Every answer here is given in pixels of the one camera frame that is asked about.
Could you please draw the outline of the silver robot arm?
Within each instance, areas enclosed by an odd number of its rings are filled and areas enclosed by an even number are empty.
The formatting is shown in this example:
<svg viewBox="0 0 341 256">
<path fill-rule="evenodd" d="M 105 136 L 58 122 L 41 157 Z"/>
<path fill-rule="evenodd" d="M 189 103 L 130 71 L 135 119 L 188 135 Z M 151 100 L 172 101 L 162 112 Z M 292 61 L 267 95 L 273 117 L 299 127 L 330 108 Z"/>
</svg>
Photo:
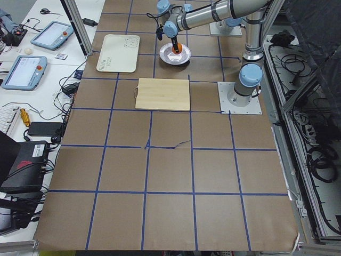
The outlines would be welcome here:
<svg viewBox="0 0 341 256">
<path fill-rule="evenodd" d="M 183 52 L 183 46 L 177 40 L 179 32 L 213 22 L 245 18 L 246 41 L 242 59 L 261 66 L 265 30 L 272 24 L 282 4 L 283 1 L 216 1 L 193 9 L 190 4 L 174 5 L 169 1 L 158 1 L 157 18 L 161 19 L 161 24 L 156 34 L 159 40 L 163 35 L 170 38 L 172 52 L 179 55 Z"/>
<path fill-rule="evenodd" d="M 236 26 L 239 26 L 242 22 L 242 19 L 243 18 L 227 18 L 227 19 L 224 19 L 222 21 L 219 21 L 217 23 L 217 27 L 219 29 L 232 29 Z"/>
</svg>

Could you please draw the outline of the square arm base plate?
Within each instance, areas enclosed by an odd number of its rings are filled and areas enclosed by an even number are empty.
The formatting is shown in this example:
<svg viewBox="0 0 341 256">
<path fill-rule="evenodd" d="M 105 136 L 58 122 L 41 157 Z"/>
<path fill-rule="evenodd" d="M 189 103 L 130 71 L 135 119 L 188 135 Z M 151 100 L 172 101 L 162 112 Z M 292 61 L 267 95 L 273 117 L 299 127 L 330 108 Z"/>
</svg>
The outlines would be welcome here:
<svg viewBox="0 0 341 256">
<path fill-rule="evenodd" d="M 251 96 L 240 96 L 234 91 L 235 82 L 217 82 L 222 114 L 261 115 L 257 90 Z"/>
</svg>

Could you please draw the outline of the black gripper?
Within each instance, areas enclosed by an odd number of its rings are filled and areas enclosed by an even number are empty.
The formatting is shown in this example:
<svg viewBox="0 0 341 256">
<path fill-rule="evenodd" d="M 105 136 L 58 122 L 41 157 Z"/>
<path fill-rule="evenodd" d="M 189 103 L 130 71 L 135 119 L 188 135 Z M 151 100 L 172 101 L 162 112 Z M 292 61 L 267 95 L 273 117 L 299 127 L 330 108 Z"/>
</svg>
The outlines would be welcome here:
<svg viewBox="0 0 341 256">
<path fill-rule="evenodd" d="M 176 38 L 172 38 L 172 43 L 173 43 L 173 53 L 180 53 L 180 44 L 176 43 L 177 40 Z"/>
</svg>

